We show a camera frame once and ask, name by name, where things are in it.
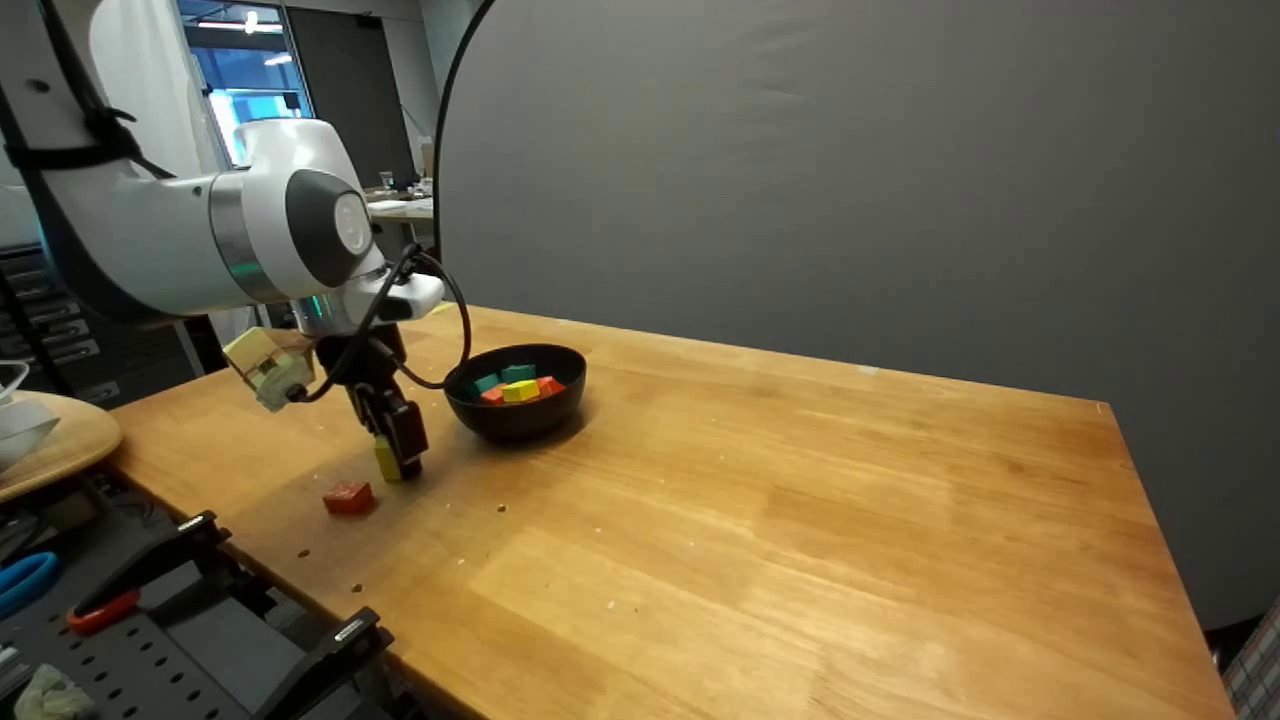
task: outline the gray backdrop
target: gray backdrop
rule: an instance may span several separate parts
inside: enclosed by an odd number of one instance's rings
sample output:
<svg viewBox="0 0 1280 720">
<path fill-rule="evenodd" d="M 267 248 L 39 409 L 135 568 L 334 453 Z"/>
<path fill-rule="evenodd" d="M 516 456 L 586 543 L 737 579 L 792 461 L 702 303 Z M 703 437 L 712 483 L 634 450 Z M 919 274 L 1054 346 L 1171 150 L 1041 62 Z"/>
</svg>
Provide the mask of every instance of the gray backdrop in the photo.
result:
<svg viewBox="0 0 1280 720">
<path fill-rule="evenodd" d="M 444 256 L 476 304 L 1110 401 L 1201 621 L 1234 621 L 1280 592 L 1277 27 L 499 0 L 440 138 Z"/>
</svg>

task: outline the black bowl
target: black bowl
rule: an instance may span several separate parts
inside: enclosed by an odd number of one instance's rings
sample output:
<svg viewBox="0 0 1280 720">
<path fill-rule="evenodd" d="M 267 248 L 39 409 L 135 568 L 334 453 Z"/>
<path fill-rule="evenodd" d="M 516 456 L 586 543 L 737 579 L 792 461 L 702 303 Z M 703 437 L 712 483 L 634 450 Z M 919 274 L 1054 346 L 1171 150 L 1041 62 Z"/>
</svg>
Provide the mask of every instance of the black bowl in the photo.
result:
<svg viewBox="0 0 1280 720">
<path fill-rule="evenodd" d="M 532 365 L 538 377 L 552 375 L 564 389 L 518 405 L 488 405 L 475 383 L 508 365 Z M 467 360 L 449 378 L 444 396 L 449 407 L 476 434 L 494 442 L 531 439 L 567 420 L 577 410 L 586 387 L 586 357 L 559 345 L 512 345 Z"/>
</svg>

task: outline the window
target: window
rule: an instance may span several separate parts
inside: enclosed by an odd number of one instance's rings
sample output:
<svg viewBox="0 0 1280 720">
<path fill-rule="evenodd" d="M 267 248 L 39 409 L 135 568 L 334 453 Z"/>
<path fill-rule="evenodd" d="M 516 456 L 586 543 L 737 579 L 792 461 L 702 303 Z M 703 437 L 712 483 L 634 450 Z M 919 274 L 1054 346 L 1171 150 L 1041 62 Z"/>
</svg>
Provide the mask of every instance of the window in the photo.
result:
<svg viewBox="0 0 1280 720">
<path fill-rule="evenodd" d="M 264 118 L 311 118 L 302 73 L 279 6 L 177 0 L 187 45 L 207 85 L 209 106 L 233 165 L 237 127 Z"/>
</svg>

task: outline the orange block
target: orange block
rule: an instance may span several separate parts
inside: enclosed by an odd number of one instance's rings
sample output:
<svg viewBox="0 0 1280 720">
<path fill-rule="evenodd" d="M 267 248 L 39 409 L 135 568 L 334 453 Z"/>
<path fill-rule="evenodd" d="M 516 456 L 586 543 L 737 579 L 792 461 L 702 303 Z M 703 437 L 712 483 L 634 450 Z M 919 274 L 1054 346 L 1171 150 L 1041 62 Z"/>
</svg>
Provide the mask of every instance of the orange block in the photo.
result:
<svg viewBox="0 0 1280 720">
<path fill-rule="evenodd" d="M 338 483 L 324 493 L 324 506 L 340 515 L 367 512 L 374 506 L 374 488 L 369 483 Z"/>
<path fill-rule="evenodd" d="M 564 389 L 564 386 L 559 384 L 559 380 L 557 380 L 550 375 L 547 375 L 545 378 L 538 378 L 539 397 L 550 397 L 562 389 Z"/>
<path fill-rule="evenodd" d="M 492 388 L 480 393 L 480 400 L 484 400 L 489 405 L 502 405 L 502 388 L 507 387 L 506 383 L 498 383 Z"/>
</svg>

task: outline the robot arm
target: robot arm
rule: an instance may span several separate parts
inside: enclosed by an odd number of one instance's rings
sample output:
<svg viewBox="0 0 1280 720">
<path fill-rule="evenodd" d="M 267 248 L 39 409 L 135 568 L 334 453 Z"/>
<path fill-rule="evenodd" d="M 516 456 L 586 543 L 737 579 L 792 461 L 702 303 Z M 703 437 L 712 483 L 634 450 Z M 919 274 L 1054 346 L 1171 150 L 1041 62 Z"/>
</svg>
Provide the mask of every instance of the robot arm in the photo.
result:
<svg viewBox="0 0 1280 720">
<path fill-rule="evenodd" d="M 145 160 L 88 61 L 96 5 L 14 0 L 0 24 L 0 131 L 63 282 L 132 325 L 288 300 L 305 334 L 353 332 L 387 263 L 334 129 L 259 120 L 237 131 L 246 169 L 140 176 Z M 421 316 L 442 296 L 436 278 L 412 275 L 392 287 L 379 319 Z"/>
</svg>

